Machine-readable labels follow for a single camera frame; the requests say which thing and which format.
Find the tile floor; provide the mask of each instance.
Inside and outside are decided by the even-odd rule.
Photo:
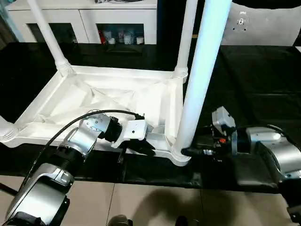
[[[18,189],[23,178],[0,176]],[[200,226],[296,226],[280,195],[76,181],[62,226],[105,226],[124,214],[134,226],[173,226],[179,215]],[[0,192],[0,223],[12,197]]]

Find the black table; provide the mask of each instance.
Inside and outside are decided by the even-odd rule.
[[[145,45],[142,54],[127,55],[107,53],[103,46],[94,44],[63,44],[61,48],[72,65],[172,71],[177,60],[177,49],[153,45]],[[47,46],[38,43],[11,43],[0,52],[0,62],[0,115],[14,122],[53,76],[55,64]],[[221,47],[198,127],[210,124],[211,112],[223,105],[237,125],[274,124],[301,142],[300,64],[301,53],[294,47]],[[0,144],[0,174],[24,176],[41,148],[23,144],[10,149]],[[258,156],[244,154],[222,162],[193,159],[185,167],[176,167],[164,158],[131,154],[120,165],[117,158],[118,153],[93,151],[76,179],[278,192],[277,183]]]

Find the white plastic stand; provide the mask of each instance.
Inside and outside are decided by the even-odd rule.
[[[190,157],[182,155],[181,149],[189,147],[194,137],[231,0],[205,2],[182,116],[182,83],[187,76],[197,0],[187,0],[186,3],[174,72],[71,66],[36,0],[28,0],[28,3],[58,72],[16,121],[16,125],[22,128],[19,132],[14,124],[0,117],[0,142],[8,147],[22,143],[43,145],[66,122],[91,109],[132,109],[139,114],[145,113],[146,121],[153,123],[154,129],[148,133],[147,141],[155,147],[156,156],[168,158],[177,166],[186,165]],[[103,93],[109,91],[113,92],[112,96]],[[52,145],[61,143],[67,134],[68,130]],[[98,140],[95,149],[114,151],[104,140]],[[127,153],[137,154],[131,150]]]
[[[175,77],[186,78],[188,76],[187,63],[197,6],[198,0],[187,0],[186,2],[178,61],[177,66],[174,69]]]
[[[7,142],[13,139],[17,133],[18,128],[0,116],[0,142]]]
[[[31,7],[32,13],[37,20],[37,24],[39,29],[41,30],[43,37],[50,49],[50,52],[55,59],[55,65],[60,74],[64,76],[68,76],[73,73],[72,67],[68,60],[64,57],[52,30],[47,23],[42,10],[38,6],[36,0],[28,0],[28,4]]]
[[[188,81],[181,122],[176,142],[172,146],[175,159],[188,162],[190,157],[181,154],[191,145],[204,99],[222,41],[232,0],[206,0],[198,41]]]

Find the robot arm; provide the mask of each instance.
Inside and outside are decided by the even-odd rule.
[[[154,155],[154,147],[145,138],[147,127],[144,119],[121,125],[117,118],[103,113],[82,119],[56,152],[21,187],[7,211],[5,225],[60,225],[69,207],[66,194],[74,182],[73,176],[85,162],[97,139],[106,139],[114,148],[131,148],[139,153]]]
[[[230,153],[238,158],[240,152],[259,155],[278,183],[291,220],[301,224],[301,150],[280,128],[237,128],[232,116],[220,107],[212,113],[212,125],[203,128],[201,140],[204,142],[198,147],[182,149],[182,154],[195,157]]]

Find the white tube frame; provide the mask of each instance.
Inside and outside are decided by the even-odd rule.
[[[72,67],[68,60],[65,58],[65,56],[62,53],[62,50],[60,46],[57,43],[57,40],[47,23],[41,8],[37,4],[36,0],[27,0],[32,13],[34,17],[36,18],[37,24],[39,26],[39,29],[41,33],[43,34],[43,37],[48,45],[48,48],[50,49],[50,52],[55,59],[55,65],[57,70],[60,72],[60,74],[64,76],[68,76],[73,73]]]
[[[19,129],[15,124],[6,121],[0,116],[0,142],[7,142],[13,139],[18,131]]]
[[[187,62],[197,2],[198,0],[187,0],[186,3],[178,62],[174,72],[178,77],[187,76]],[[189,147],[193,140],[221,44],[231,2],[232,0],[205,1],[177,138],[171,147],[171,152],[165,154],[166,156],[162,156],[170,158],[168,155],[171,155],[172,162],[178,166],[184,166],[190,160],[190,157],[181,154],[181,150]],[[73,75],[74,71],[68,60],[64,57],[36,0],[28,0],[28,3],[55,59],[58,71],[63,77]],[[0,116],[0,141],[13,139],[17,132],[18,128],[14,124],[5,121]]]
[[[177,161],[188,162],[190,160],[190,157],[181,154],[181,150],[189,147],[192,143],[227,23],[231,2],[232,0],[205,1],[180,126],[176,142],[171,150]]]
[[[198,7],[198,0],[187,0],[185,15],[181,33],[177,66],[174,69],[175,77],[186,78],[188,76],[188,57]]]

